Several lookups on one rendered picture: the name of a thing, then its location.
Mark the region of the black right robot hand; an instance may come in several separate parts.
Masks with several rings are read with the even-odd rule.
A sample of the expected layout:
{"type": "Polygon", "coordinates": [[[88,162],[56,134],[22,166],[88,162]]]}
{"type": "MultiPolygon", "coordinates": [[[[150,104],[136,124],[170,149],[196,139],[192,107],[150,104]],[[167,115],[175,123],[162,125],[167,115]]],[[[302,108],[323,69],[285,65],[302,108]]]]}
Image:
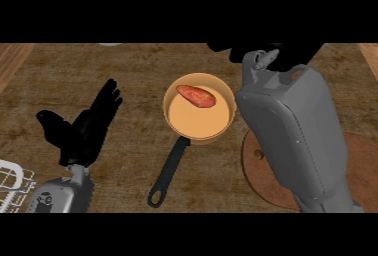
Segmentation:
{"type": "Polygon", "coordinates": [[[257,52],[255,58],[261,63],[268,58],[271,61],[264,65],[268,71],[286,72],[297,65],[307,64],[320,50],[323,44],[319,42],[289,42],[289,43],[236,43],[236,42],[208,42],[209,49],[214,52],[230,50],[229,60],[232,63],[240,63],[248,53],[257,52]]]}

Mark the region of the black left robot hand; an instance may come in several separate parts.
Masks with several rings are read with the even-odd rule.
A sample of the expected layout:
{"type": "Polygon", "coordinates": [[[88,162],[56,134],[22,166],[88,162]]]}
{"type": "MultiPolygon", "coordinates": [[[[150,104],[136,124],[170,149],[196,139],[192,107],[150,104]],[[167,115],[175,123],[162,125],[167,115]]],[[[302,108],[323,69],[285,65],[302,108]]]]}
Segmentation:
{"type": "Polygon", "coordinates": [[[96,161],[121,103],[116,81],[109,79],[90,108],[79,113],[74,123],[53,111],[41,110],[37,113],[45,141],[60,149],[60,166],[78,164],[88,167],[96,161]]]}

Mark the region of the red sweet potato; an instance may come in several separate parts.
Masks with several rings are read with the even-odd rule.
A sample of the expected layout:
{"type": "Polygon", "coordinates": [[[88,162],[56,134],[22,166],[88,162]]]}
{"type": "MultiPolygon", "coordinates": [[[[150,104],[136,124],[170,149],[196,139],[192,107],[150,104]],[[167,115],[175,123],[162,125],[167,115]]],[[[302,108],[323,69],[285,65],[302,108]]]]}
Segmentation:
{"type": "Polygon", "coordinates": [[[175,90],[198,108],[211,108],[215,105],[215,96],[206,90],[189,85],[178,85],[175,90]]]}

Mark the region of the round brown cutting board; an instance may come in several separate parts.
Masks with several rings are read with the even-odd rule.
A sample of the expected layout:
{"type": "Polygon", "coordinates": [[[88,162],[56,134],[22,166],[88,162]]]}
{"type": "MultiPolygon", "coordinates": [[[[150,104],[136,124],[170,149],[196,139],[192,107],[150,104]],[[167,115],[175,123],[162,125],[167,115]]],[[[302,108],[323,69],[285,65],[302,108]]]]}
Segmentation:
{"type": "MultiPolygon", "coordinates": [[[[378,144],[363,136],[344,133],[348,148],[347,181],[351,197],[366,213],[378,213],[378,144]]],[[[291,191],[279,185],[251,131],[242,142],[242,169],[260,198],[274,206],[297,210],[291,191]]]]}

